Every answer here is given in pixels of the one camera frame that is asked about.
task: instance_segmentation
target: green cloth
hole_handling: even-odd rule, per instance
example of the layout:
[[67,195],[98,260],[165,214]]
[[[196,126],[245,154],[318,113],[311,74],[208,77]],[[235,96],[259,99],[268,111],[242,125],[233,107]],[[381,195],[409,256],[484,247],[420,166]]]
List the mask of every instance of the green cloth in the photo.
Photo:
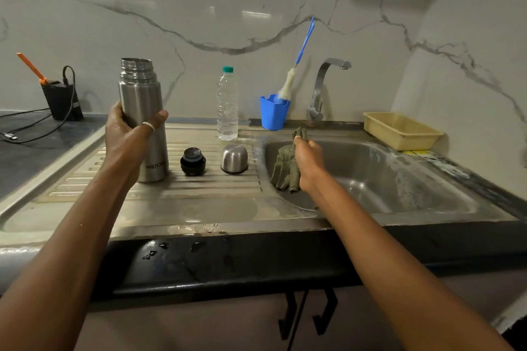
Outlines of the green cloth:
[[297,128],[293,132],[293,144],[283,146],[278,149],[276,163],[271,176],[271,183],[278,190],[289,190],[289,193],[296,193],[300,190],[300,171],[296,165],[295,158],[295,136],[301,136],[307,141],[307,129]]

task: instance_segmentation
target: blue container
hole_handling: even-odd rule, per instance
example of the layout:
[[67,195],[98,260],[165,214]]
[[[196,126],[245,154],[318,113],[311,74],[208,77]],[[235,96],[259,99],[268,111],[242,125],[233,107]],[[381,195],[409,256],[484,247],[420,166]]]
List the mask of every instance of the blue container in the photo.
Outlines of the blue container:
[[262,114],[262,126],[271,131],[277,131],[284,127],[287,111],[291,102],[276,98],[276,94],[260,97],[260,111]]

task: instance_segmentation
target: hand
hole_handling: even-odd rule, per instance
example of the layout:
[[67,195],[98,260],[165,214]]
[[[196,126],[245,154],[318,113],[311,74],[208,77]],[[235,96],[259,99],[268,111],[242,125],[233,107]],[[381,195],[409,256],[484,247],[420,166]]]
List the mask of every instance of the hand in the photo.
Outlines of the hand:
[[[167,120],[168,112],[161,110],[148,120],[158,129]],[[116,170],[127,176],[127,184],[132,187],[139,178],[139,167],[147,153],[148,139],[153,131],[148,125],[130,128],[123,121],[121,102],[110,109],[106,122],[106,157],[103,168]]]
[[313,140],[305,142],[300,136],[295,137],[295,159],[300,170],[300,188],[310,193],[315,188],[315,176],[325,171],[322,148]]

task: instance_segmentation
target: blue brush handle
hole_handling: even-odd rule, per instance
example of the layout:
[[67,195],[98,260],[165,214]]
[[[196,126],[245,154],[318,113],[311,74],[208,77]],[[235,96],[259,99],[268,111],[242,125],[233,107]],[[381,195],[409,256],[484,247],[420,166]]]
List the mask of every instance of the blue brush handle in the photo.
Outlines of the blue brush handle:
[[300,53],[298,54],[297,61],[295,61],[295,66],[300,62],[300,59],[302,58],[302,55],[304,54],[304,49],[306,48],[307,41],[309,40],[309,37],[311,36],[311,33],[313,32],[314,27],[315,27],[315,17],[311,17],[311,24],[309,24],[309,30],[307,31],[306,40],[304,41],[304,44],[302,45],[302,48],[300,49]]

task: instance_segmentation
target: chrome tap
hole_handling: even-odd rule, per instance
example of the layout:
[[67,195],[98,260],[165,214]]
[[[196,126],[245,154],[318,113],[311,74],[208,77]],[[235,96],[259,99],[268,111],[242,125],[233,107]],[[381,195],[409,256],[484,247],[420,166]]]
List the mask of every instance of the chrome tap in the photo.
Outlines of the chrome tap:
[[308,121],[322,121],[324,114],[320,112],[322,108],[322,102],[320,101],[320,93],[322,92],[322,86],[324,85],[324,77],[326,71],[331,65],[339,66],[341,70],[347,70],[352,67],[349,61],[340,59],[334,59],[330,57],[326,59],[318,69],[317,79],[315,80],[315,89],[313,90],[313,98],[311,99],[311,105],[307,108],[307,119]]

